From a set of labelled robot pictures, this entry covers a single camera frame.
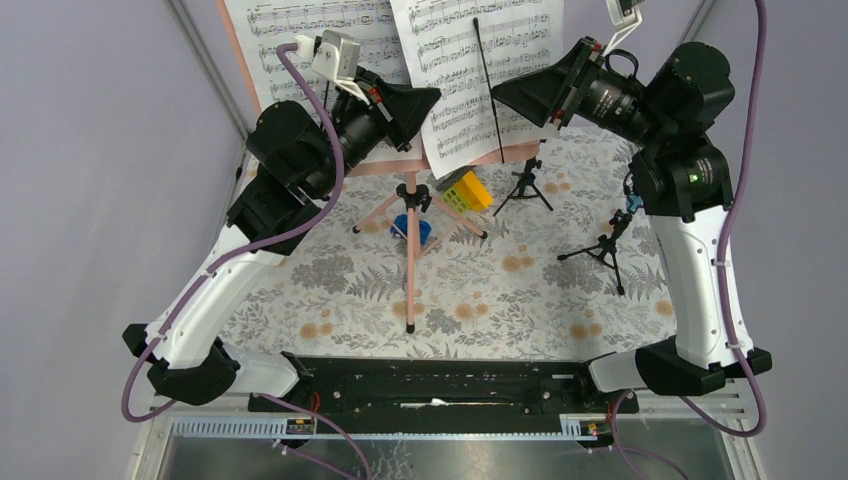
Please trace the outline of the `sheet music page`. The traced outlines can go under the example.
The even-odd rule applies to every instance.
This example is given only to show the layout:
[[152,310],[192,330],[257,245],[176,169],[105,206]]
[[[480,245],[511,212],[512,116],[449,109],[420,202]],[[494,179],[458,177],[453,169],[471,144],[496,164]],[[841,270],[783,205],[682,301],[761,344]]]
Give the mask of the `sheet music page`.
[[413,86],[441,90],[421,128],[435,177],[549,133],[490,90],[563,56],[562,2],[395,0],[391,8]]
[[297,35],[345,33],[360,44],[360,66],[389,83],[409,83],[388,1],[221,1],[219,10],[249,88],[252,123],[284,100],[297,101],[317,116],[276,53],[278,45],[294,42]]

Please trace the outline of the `pink music stand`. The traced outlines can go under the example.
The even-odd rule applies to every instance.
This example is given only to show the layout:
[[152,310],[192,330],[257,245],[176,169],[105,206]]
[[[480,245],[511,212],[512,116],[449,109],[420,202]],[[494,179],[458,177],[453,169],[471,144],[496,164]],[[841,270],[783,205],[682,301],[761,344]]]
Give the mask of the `pink music stand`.
[[[270,37],[262,37],[266,39],[260,41],[261,36],[257,37],[251,33],[252,30],[248,31],[248,27],[252,29],[258,25],[256,22],[260,22],[259,20],[249,20],[248,17],[252,18],[254,13],[259,15],[283,12],[283,10],[285,10],[283,7],[289,5],[289,3],[286,2],[216,1],[219,13],[232,44],[233,51],[237,57],[241,74],[248,88],[248,95],[252,103],[250,112],[253,120],[258,118],[259,114],[265,107],[275,103],[276,101],[287,99],[284,98],[285,95],[304,95],[297,86],[296,82],[291,79],[291,76],[287,73],[276,54],[277,45],[288,41],[287,39],[291,37],[291,35],[289,35],[290,32],[283,32],[286,35],[289,35],[289,37],[277,38],[272,35]],[[351,17],[351,21],[354,19],[358,21],[365,16],[374,20],[374,22],[376,22],[374,25],[383,25],[378,22],[381,15],[390,17],[389,1],[292,2],[294,2],[292,3],[294,7],[304,7],[307,10],[312,7],[316,7],[319,11],[324,7],[332,10],[332,8],[337,6],[341,9],[338,13],[334,13],[335,11],[333,11],[327,13],[327,15],[324,15],[323,13],[316,13],[315,15],[310,16],[311,14],[307,14],[306,17],[304,17],[307,26],[309,26],[310,22],[313,20],[323,21],[325,18],[332,21],[340,20],[347,22],[347,17],[344,17],[346,11],[351,12],[352,15],[355,14],[355,16]],[[379,28],[370,26],[360,28],[360,26],[353,26],[352,28],[353,30],[348,28],[348,30],[344,31],[355,38],[364,39],[365,44],[372,42],[374,45],[385,45],[386,48],[389,48],[389,45],[392,43],[390,40],[393,38],[394,34],[389,34],[388,26],[385,28],[382,26]],[[385,61],[389,62],[386,65],[392,66],[393,69],[391,71],[386,70],[387,67],[377,67],[376,64],[374,64],[375,66],[368,64],[366,65],[366,68],[377,72],[383,78],[388,78],[392,82],[396,80],[400,81],[401,77],[403,77],[402,73],[405,71],[406,66],[405,62],[399,59],[400,44],[399,42],[397,43],[397,47],[391,47],[387,50],[387,52],[397,50],[398,59],[381,60],[384,63]],[[276,93],[273,93],[271,92],[271,85],[276,80],[280,80],[283,84],[288,82],[291,86],[280,87],[280,90],[275,90]],[[429,170],[430,167],[424,153],[423,146],[421,146],[420,138],[417,141],[418,146],[413,148],[412,153],[401,154],[390,150],[388,146],[377,147],[376,153],[369,154],[369,157],[353,168],[349,177],[402,173],[404,174],[404,180],[400,185],[406,188],[407,193],[413,193],[413,190],[415,190],[418,186],[416,180],[417,174],[423,170]],[[529,160],[531,157],[539,153],[539,145],[539,142],[535,141],[505,147],[504,158],[507,162]],[[471,162],[470,166],[494,164],[496,162],[501,162],[500,159],[500,153],[492,152],[474,160]],[[357,228],[355,233],[363,231],[366,226],[375,222],[378,217],[388,221],[389,217],[386,216],[386,210],[399,200],[401,200],[401,197],[399,197],[396,193],[390,195],[390,197],[377,207],[374,212],[369,214],[369,216],[366,217],[360,224],[355,225]],[[454,218],[454,223],[451,226],[450,232],[462,225],[467,231],[472,232],[475,235],[478,233],[485,233],[480,227],[473,224],[471,220],[466,218],[464,215],[455,212],[438,198],[435,198],[433,201],[435,202],[435,206]],[[407,290],[405,311],[407,317],[407,333],[413,333],[413,327],[415,325],[414,294],[416,287],[414,286],[414,273],[416,260],[418,260],[422,255],[422,247],[419,243],[420,241],[416,240],[411,246],[408,242],[406,244],[407,270],[406,283],[404,284],[404,287]]]

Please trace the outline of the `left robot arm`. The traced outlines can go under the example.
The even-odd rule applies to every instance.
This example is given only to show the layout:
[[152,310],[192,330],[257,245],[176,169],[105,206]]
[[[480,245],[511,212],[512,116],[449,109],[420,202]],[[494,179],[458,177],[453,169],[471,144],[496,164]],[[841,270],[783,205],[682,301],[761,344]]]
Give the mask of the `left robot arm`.
[[361,97],[340,91],[321,120],[298,102],[267,107],[247,146],[256,177],[226,215],[193,284],[161,318],[123,333],[149,368],[155,392],[198,406],[227,394],[264,393],[288,411],[309,401],[310,385],[280,354],[243,351],[220,331],[243,298],[317,223],[344,177],[379,144],[410,146],[440,99],[435,87],[384,81],[359,69]]

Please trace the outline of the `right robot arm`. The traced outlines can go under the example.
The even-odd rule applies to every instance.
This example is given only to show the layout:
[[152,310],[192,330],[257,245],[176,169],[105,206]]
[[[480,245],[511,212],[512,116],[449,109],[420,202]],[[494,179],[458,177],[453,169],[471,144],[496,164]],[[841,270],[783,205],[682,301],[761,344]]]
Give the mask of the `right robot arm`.
[[636,146],[633,191],[661,249],[677,330],[588,361],[586,377],[573,386],[583,410],[597,412],[625,389],[701,396],[773,366],[742,319],[724,229],[741,188],[707,135],[734,95],[729,62],[712,46],[678,45],[642,83],[613,70],[589,37],[555,64],[492,90],[495,100],[536,126],[563,127],[577,116]]

